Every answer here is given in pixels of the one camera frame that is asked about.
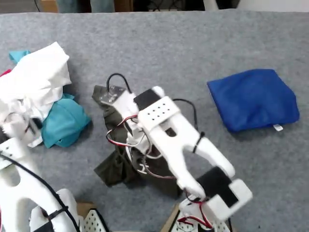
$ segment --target gray carpet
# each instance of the gray carpet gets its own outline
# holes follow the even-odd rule
[[[171,97],[193,101],[199,127],[235,165],[254,199],[233,216],[240,232],[309,231],[309,14],[220,12],[0,15],[0,70],[8,52],[35,51],[54,41],[70,56],[77,96],[93,120],[70,148],[32,150],[55,189],[69,188],[93,201],[112,230],[157,232],[177,202],[150,186],[107,188],[93,169],[111,152],[102,112],[91,99],[95,84],[123,73],[137,93],[162,86]],[[254,68],[273,68],[295,92],[301,119],[284,130],[230,134],[222,125],[206,82]],[[191,108],[181,105],[192,120]],[[186,155],[198,176],[209,165]]]

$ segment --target pile of clothes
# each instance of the pile of clothes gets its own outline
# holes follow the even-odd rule
[[[10,52],[10,59],[16,66],[0,76],[2,128],[10,134],[7,118],[16,114],[38,126],[39,134],[29,146],[42,142],[47,148],[72,145],[90,118],[72,95],[63,93],[63,86],[71,84],[69,56],[55,42],[33,53]]]

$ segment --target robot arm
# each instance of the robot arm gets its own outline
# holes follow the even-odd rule
[[[164,95],[162,88],[154,87],[136,96],[123,88],[111,87],[109,92],[104,89],[102,96],[101,102],[113,106],[122,118],[138,115],[138,123],[127,121],[128,144],[137,144],[135,148],[147,155],[149,139],[166,159],[181,189],[200,199],[210,198],[203,204],[209,217],[224,221],[252,198],[243,181],[230,179],[235,175],[232,164],[188,122],[173,100]],[[214,168],[200,180],[195,180],[187,170],[184,150],[200,155]],[[188,214],[198,214],[196,205],[188,200],[181,203],[180,209]]]

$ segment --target white tag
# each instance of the white tag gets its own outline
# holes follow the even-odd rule
[[[281,130],[283,130],[283,127],[280,126],[279,124],[273,125],[273,127],[276,129],[276,131],[281,131]]]

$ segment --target perforated plate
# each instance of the perforated plate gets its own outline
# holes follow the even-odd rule
[[[178,112],[180,112],[180,109],[177,105],[168,96],[165,96],[146,109],[140,111],[139,122],[146,131],[151,131],[155,126],[161,124]]]
[[[175,218],[174,224],[172,225],[172,228],[169,230],[169,232],[199,232],[196,225],[191,226],[177,221],[177,219],[180,219],[182,217],[183,214],[178,211],[177,217]],[[214,230],[207,230],[203,226],[201,226],[201,228],[205,232],[230,232],[228,226],[224,222],[211,221],[211,224]]]
[[[95,209],[89,211],[87,217],[84,219],[84,232],[109,232],[105,222],[99,216]]]

